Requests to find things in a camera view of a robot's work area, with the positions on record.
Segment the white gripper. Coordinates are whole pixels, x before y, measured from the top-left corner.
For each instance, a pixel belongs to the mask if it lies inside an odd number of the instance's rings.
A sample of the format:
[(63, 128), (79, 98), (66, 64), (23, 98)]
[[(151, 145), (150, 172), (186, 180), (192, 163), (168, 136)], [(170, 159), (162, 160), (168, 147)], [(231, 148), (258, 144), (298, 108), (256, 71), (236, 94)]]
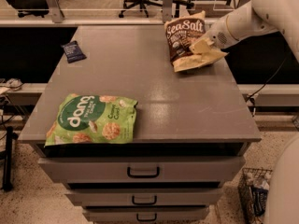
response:
[(228, 27), (228, 17), (224, 16), (214, 22), (206, 31), (206, 37), (199, 39), (189, 46), (193, 54), (207, 53), (215, 45), (219, 49), (227, 49), (237, 43), (237, 40), (231, 35)]

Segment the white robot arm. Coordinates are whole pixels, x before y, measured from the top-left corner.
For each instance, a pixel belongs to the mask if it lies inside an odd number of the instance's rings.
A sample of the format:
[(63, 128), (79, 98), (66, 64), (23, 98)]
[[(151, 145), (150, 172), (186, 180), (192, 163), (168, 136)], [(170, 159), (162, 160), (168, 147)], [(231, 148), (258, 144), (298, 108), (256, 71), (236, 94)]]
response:
[[(255, 35), (281, 32), (299, 60), (299, 0), (250, 0), (218, 19), (207, 32), (214, 45), (229, 48)], [(263, 224), (299, 224), (299, 135), (284, 147), (270, 181)]]

